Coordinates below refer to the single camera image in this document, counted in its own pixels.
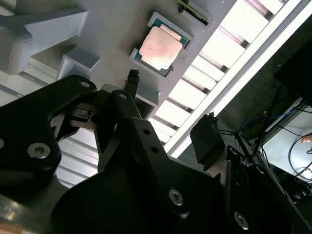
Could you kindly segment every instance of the black metal bracket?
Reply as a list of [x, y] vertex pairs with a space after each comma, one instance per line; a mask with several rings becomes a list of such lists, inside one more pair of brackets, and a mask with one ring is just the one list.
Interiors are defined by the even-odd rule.
[[64, 120], [61, 113], [96, 90], [89, 80], [69, 76], [1, 107], [0, 185], [47, 184], [61, 158], [55, 136]]

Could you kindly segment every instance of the wire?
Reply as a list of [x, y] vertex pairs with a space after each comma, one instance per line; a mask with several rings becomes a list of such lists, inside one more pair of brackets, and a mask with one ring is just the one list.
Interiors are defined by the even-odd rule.
[[306, 110], [302, 110], [302, 109], [299, 109], [299, 108], [297, 108], [296, 110], [312, 114], [312, 111], [306, 111]]
[[249, 122], [253, 121], [253, 120], [256, 120], [256, 119], [260, 119], [260, 118], [263, 118], [265, 116], [256, 116], [256, 117], [253, 117], [253, 118], [250, 118], [248, 120], [246, 120], [243, 125], [240, 127], [239, 130], [242, 130]]
[[312, 133], [309, 133], [309, 134], [306, 134], [306, 135], [304, 135], [304, 136], [299, 137], [297, 140], [295, 140], [295, 141], [293, 142], [291, 148], [290, 148], [289, 151], [288, 151], [288, 162], [289, 162], [291, 168], [293, 169], [293, 171], [296, 172], [295, 177], [300, 176], [300, 177], [302, 177], [302, 178], [304, 178], [304, 179], [306, 179], [306, 180], [308, 180], [308, 181], [312, 181], [312, 179], [306, 178], [306, 177], [302, 176], [301, 174], [304, 173], [304, 172], [312, 165], [312, 161], [311, 161], [302, 171], [298, 172], [298, 171], [293, 167], [293, 164], [292, 164], [292, 161], [291, 161], [291, 156], [292, 156], [292, 150], [293, 150], [293, 147], [295, 146], [295, 144], [296, 144], [299, 140], [301, 140], [303, 137], [307, 137], [307, 136], [310, 136], [310, 135], [312, 135]]
[[273, 101], [272, 101], [272, 104], [271, 104], [271, 106], [270, 106], [270, 108], [269, 108], [269, 110], [268, 110], [268, 112], [267, 112], [268, 115], [267, 115], [267, 117], [266, 117], [266, 120], [265, 120], [263, 129], [262, 129], [262, 133], [261, 133], [261, 135], [260, 135], [259, 142], [257, 142], [257, 144], [256, 144], [256, 146], [255, 146], [255, 148], [254, 148], [253, 157], [255, 157], [255, 155], [256, 155], [256, 153], [257, 153], [257, 151], [258, 151], [258, 149], [259, 149], [260, 143], [261, 143], [261, 141], [263, 140], [263, 137], [264, 137], [264, 135], [265, 135], [265, 130], [267, 129], [267, 127], [268, 127], [268, 125], [269, 125], [269, 120], [270, 120], [270, 118], [271, 118], [271, 114], [272, 114], [272, 111], [273, 111], [273, 109], [274, 109], [274, 106], [276, 105], [278, 96], [279, 96], [279, 94], [280, 94], [280, 92], [281, 92], [282, 86], [283, 86], [283, 85], [281, 84], [281, 85], [278, 87], [278, 89], [277, 89], [277, 91], [276, 91], [276, 94], [275, 94], [275, 96], [274, 96], [274, 99], [273, 99]]
[[294, 133], [294, 132], [292, 132], [291, 130], [289, 130], [289, 129], [287, 129], [287, 128], [284, 128], [284, 127], [282, 127], [282, 126], [279, 126], [279, 125], [275, 125], [276, 127], [279, 127], [279, 128], [282, 128], [282, 129], [284, 129], [284, 130], [286, 130], [287, 132], [290, 132], [290, 133], [292, 133], [292, 134], [294, 134], [294, 135], [296, 135], [296, 136], [298, 136], [298, 137], [304, 137], [303, 135], [299, 135], [299, 134], [297, 134], [297, 133]]
[[[281, 116], [287, 116], [287, 115], [292, 114], [292, 113], [295, 112], [296, 110], [297, 110], [297, 109], [293, 109], [293, 110], [291, 110], [291, 111], [288, 112], [288, 113], [280, 114], [280, 115], [276, 115], [276, 116], [272, 116], [272, 117], [270, 117], [270, 118], [279, 118], [279, 117], [281, 117]], [[265, 114], [264, 116], [256, 116], [256, 117], [253, 117], [253, 118], [250, 118], [250, 119], [246, 120], [246, 121], [243, 123], [243, 125], [241, 126], [240, 130], [242, 130], [244, 127], [246, 127], [246, 125], [247, 125], [249, 122], [251, 122], [251, 121], [253, 121], [253, 120], [255, 120], [255, 119], [265, 118], [266, 116], [267, 116], [267, 114]]]

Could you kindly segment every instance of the black cable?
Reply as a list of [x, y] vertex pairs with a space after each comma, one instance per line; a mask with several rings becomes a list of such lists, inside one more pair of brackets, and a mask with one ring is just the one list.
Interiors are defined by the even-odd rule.
[[290, 148], [289, 151], [288, 151], [288, 162], [289, 162], [291, 168], [293, 169], [293, 171], [296, 172], [295, 177], [301, 176], [302, 178], [304, 178], [304, 179], [306, 179], [306, 180], [308, 180], [308, 181], [312, 181], [312, 179], [308, 179], [308, 178], [302, 176], [301, 174], [304, 173], [304, 172], [312, 165], [312, 161], [311, 161], [302, 171], [298, 172], [298, 171], [293, 167], [293, 164], [292, 164], [292, 161], [291, 161], [291, 156], [292, 156], [292, 150], [293, 150], [293, 147], [295, 146], [295, 144], [296, 144], [299, 140], [301, 140], [303, 137], [307, 137], [307, 136], [310, 136], [310, 135], [312, 135], [312, 133], [309, 133], [309, 134], [306, 134], [306, 135], [304, 135], [304, 136], [299, 137], [297, 140], [295, 140], [295, 141], [293, 142], [291, 148]]
[[267, 129], [268, 125], [269, 125], [269, 121], [270, 121], [270, 118], [271, 118], [271, 115], [272, 115], [272, 111], [274, 109], [274, 106], [277, 102], [277, 99], [278, 99], [278, 96], [281, 92], [281, 88], [282, 88], [282, 84], [279, 86], [279, 88], [277, 89], [276, 91], [276, 94], [274, 96], [274, 99], [273, 99], [273, 102], [268, 110], [268, 115], [266, 117], [266, 121], [265, 121], [265, 124], [264, 124], [264, 127], [263, 127], [263, 130], [262, 130], [262, 134], [260, 135], [260, 140], [257, 142], [255, 148], [254, 148], [254, 151], [253, 151], [253, 156], [252, 157], [255, 157], [258, 149], [259, 149], [259, 146], [260, 146], [260, 143], [261, 143], [261, 140], [263, 139], [264, 137], [264, 134], [265, 134], [265, 130]]
[[308, 188], [308, 191], [310, 192], [310, 189], [312, 188], [312, 183], [310, 184], [309, 188]]
[[287, 132], [290, 132], [290, 133], [292, 133], [292, 134], [294, 134], [294, 135], [296, 135], [296, 136], [298, 136], [298, 137], [304, 137], [303, 135], [299, 135], [299, 134], [297, 134], [297, 133], [294, 133], [294, 132], [292, 132], [291, 130], [289, 130], [289, 129], [287, 129], [287, 128], [284, 128], [284, 127], [282, 127], [282, 126], [279, 126], [279, 125], [275, 125], [276, 127], [279, 127], [279, 128], [282, 128], [282, 129], [284, 129], [284, 130], [286, 130]]
[[296, 108], [296, 110], [312, 114], [312, 111], [306, 111], [306, 110], [302, 110], [302, 109], [299, 109], [299, 108]]

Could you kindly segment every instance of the bolt head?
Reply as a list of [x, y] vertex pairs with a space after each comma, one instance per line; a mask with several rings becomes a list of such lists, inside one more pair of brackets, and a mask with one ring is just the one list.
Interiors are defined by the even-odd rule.
[[28, 155], [36, 159], [44, 159], [50, 155], [50, 152], [50, 147], [44, 143], [31, 144], [27, 149]]
[[178, 190], [171, 189], [169, 191], [169, 198], [176, 206], [183, 205], [183, 196]]

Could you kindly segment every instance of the black plastic part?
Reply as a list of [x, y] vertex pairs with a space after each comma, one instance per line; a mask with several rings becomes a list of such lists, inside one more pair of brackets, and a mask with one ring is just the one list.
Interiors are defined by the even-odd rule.
[[[0, 186], [33, 184], [39, 187], [48, 183], [61, 157], [51, 126], [52, 118], [96, 90], [91, 81], [69, 76], [1, 107], [0, 138], [4, 147], [0, 149]], [[47, 158], [28, 155], [28, 147], [37, 142], [50, 148]]]
[[133, 100], [136, 99], [137, 86], [140, 80], [138, 73], [139, 73], [138, 70], [130, 70], [128, 74], [128, 79], [126, 80], [125, 87], [123, 88], [123, 91], [129, 94]]
[[191, 130], [192, 144], [194, 145], [198, 163], [207, 170], [219, 158], [224, 148], [224, 141], [211, 117], [204, 115]]
[[[130, 145], [129, 156], [61, 198], [52, 215], [53, 234], [180, 234], [207, 228], [219, 233], [227, 229], [219, 181], [170, 160], [150, 122], [128, 117], [118, 124]], [[181, 206], [170, 200], [172, 188], [182, 194]]]
[[312, 106], [310, 79], [312, 39], [292, 56], [283, 67], [275, 74], [275, 77], [285, 84], [295, 94], [300, 95]]

